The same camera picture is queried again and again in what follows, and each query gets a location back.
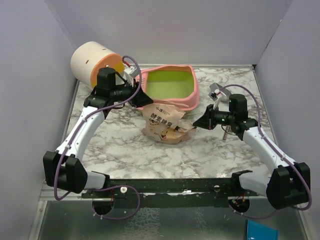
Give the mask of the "grey metal litter scoop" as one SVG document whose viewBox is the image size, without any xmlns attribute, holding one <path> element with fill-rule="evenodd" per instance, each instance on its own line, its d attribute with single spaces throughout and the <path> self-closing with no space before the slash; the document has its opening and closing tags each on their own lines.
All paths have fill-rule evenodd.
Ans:
<svg viewBox="0 0 320 240">
<path fill-rule="evenodd" d="M 211 84 L 209 88 L 210 88 L 210 93 L 208 95 L 212 100 L 215 100 L 216 98 L 214 94 L 220 92 L 220 100 L 225 103 L 229 101 L 229 97 L 232 93 L 228 89 L 223 88 L 218 83 Z"/>
</svg>

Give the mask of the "orange cat litter bag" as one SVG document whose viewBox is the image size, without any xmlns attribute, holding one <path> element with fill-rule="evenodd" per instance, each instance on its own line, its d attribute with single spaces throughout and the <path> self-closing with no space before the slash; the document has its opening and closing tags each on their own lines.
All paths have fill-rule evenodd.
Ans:
<svg viewBox="0 0 320 240">
<path fill-rule="evenodd" d="M 145 127 L 142 134 L 165 144 L 188 141 L 196 132 L 196 127 L 182 120 L 185 112 L 180 108 L 162 103 L 146 105 L 142 110 Z"/>
</svg>

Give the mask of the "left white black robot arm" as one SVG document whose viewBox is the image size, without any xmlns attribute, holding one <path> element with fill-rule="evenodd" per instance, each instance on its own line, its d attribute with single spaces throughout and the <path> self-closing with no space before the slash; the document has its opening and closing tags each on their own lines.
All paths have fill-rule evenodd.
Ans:
<svg viewBox="0 0 320 240">
<path fill-rule="evenodd" d="M 93 189 L 101 198 L 110 193 L 110 177 L 99 172 L 88 172 L 81 161 L 94 133 L 112 109 L 121 109 L 126 103 L 134 108 L 153 103 L 143 92 L 141 81 L 136 80 L 141 78 L 142 73 L 137 66 L 127 67 L 123 74 L 111 67 L 98 70 L 97 84 L 84 100 L 75 126 L 55 151 L 47 151 L 43 156 L 48 186 L 55 191 L 65 190 L 76 194 Z"/>
</svg>

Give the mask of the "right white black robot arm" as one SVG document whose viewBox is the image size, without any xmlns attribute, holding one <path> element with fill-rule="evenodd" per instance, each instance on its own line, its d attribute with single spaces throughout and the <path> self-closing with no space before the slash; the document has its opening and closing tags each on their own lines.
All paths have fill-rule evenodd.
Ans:
<svg viewBox="0 0 320 240">
<path fill-rule="evenodd" d="M 295 205 L 310 203 L 311 174 L 304 162 L 296 162 L 287 156 L 263 131 L 259 123 L 248 115 L 247 99 L 243 94 L 229 96 L 228 111 L 220 111 L 219 103 L 223 94 L 216 90 L 210 93 L 213 103 L 198 120 L 196 128 L 212 130 L 217 125 L 229 126 L 231 131 L 249 145 L 267 166 L 270 177 L 250 170 L 234 173 L 229 189 L 240 196 L 247 190 L 267 197 L 273 208 L 279 210 Z"/>
</svg>

